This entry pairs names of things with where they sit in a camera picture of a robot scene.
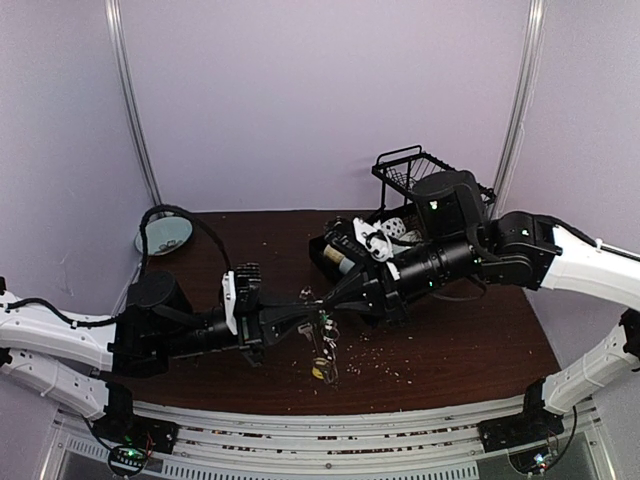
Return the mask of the yellow tagged key bunch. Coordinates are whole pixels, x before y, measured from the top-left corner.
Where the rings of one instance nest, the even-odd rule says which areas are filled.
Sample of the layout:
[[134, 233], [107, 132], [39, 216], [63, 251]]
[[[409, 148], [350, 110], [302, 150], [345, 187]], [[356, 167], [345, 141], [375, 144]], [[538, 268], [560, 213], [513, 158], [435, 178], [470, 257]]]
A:
[[331, 383], [334, 379], [334, 363], [325, 357], [315, 357], [312, 361], [312, 376], [322, 380], [324, 383]]

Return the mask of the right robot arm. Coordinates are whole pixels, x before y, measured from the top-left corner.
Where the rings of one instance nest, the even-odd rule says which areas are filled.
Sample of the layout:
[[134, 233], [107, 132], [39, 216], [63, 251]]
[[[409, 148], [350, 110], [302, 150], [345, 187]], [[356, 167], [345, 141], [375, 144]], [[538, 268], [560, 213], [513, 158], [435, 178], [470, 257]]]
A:
[[474, 175], [436, 172], [410, 193], [422, 227], [417, 244], [396, 240], [361, 218], [337, 220], [325, 239], [354, 265], [323, 299], [327, 310], [402, 322], [406, 307], [448, 283], [486, 284], [586, 294], [625, 307], [618, 324], [570, 366], [528, 389], [513, 419], [519, 440], [535, 440], [576, 403], [639, 364], [639, 257], [592, 239], [547, 215], [513, 211], [491, 220]]

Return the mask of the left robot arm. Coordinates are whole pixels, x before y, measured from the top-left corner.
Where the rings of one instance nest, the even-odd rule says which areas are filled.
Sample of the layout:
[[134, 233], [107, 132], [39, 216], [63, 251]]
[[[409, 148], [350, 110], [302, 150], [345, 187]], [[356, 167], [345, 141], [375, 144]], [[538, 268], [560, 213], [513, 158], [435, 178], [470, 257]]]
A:
[[1, 291], [1, 370], [83, 417], [105, 425], [123, 444], [137, 442], [144, 424], [131, 392], [66, 366], [71, 360], [127, 378], [163, 375], [173, 359], [239, 350], [257, 365], [264, 350], [321, 309], [319, 300], [270, 300], [254, 269], [229, 271], [221, 305], [192, 307], [176, 278], [156, 271], [127, 291], [124, 310], [92, 316], [57, 309], [49, 301]]

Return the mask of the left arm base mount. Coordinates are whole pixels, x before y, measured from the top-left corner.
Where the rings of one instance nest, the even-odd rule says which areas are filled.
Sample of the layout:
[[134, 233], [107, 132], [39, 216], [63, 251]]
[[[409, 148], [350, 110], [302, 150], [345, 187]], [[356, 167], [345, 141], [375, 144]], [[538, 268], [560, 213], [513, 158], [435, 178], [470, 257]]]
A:
[[97, 420], [87, 420], [86, 424], [92, 436], [107, 450], [109, 469], [121, 478], [130, 479], [146, 468], [154, 452], [173, 452], [179, 425], [135, 414], [130, 390], [114, 382], [107, 382], [105, 386], [104, 415]]

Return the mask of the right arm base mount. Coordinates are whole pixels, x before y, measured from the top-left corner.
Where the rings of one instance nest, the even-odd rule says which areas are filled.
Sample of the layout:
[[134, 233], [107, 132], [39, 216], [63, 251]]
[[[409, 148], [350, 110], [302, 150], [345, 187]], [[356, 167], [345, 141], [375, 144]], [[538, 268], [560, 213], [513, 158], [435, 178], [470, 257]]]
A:
[[550, 433], [564, 432], [563, 414], [546, 409], [543, 385], [544, 380], [539, 379], [527, 387], [519, 413], [483, 420], [478, 424], [485, 453], [546, 440]]

